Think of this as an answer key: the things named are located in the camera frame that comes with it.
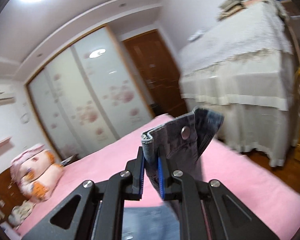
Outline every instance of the blue denim fabric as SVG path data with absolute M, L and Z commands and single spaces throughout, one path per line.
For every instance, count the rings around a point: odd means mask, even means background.
M 164 147 L 167 159 L 176 162 L 178 170 L 191 174 L 202 180 L 200 162 L 203 151 L 211 142 L 223 122 L 223 116 L 214 111 L 195 107 L 192 112 L 184 114 L 170 122 L 144 132 L 141 135 L 145 169 L 154 188 L 159 192 L 157 148 Z M 190 128 L 190 136 L 183 139 L 181 130 Z
M 179 222 L 165 205 L 125 208 L 122 240 L 179 240 Z

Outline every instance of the blue gripper pad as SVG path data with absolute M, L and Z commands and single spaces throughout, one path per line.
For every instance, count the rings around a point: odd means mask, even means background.
M 142 158 L 142 163 L 141 163 L 141 171 L 140 171 L 140 189 L 139 189 L 139 194 L 142 196 L 143 194 L 143 183 L 145 180 L 145 158 Z
M 160 196 L 164 199 L 165 195 L 165 187 L 164 187 L 164 177 L 163 177 L 163 170 L 162 170 L 162 162 L 160 157 L 158 158 L 158 181 L 159 181 L 159 191 Z

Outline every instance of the stacked pillows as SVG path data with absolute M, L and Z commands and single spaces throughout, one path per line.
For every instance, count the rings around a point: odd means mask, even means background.
M 22 163 L 16 167 L 14 161 L 20 161 L 20 157 L 23 158 Z M 32 202 L 48 200 L 62 172 L 63 168 L 55 163 L 54 155 L 46 149 L 36 154 L 22 153 L 11 166 L 11 177 L 16 180 L 22 194 Z

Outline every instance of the air conditioner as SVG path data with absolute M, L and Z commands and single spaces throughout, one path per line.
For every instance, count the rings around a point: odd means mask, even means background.
M 15 102 L 15 92 L 12 85 L 0 84 L 0 106 Z

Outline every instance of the sliding wardrobe door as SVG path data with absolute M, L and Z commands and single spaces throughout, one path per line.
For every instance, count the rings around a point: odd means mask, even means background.
M 73 135 L 63 119 L 44 72 L 45 70 L 37 75 L 28 87 L 39 118 L 63 158 L 76 153 L 84 157 L 88 151 L 83 143 Z
M 71 49 L 120 137 L 152 119 L 107 27 L 82 38 Z
M 55 95 L 55 103 L 87 149 L 96 152 L 119 137 L 103 113 L 93 91 L 86 86 L 71 48 L 66 49 L 46 67 L 45 73 Z

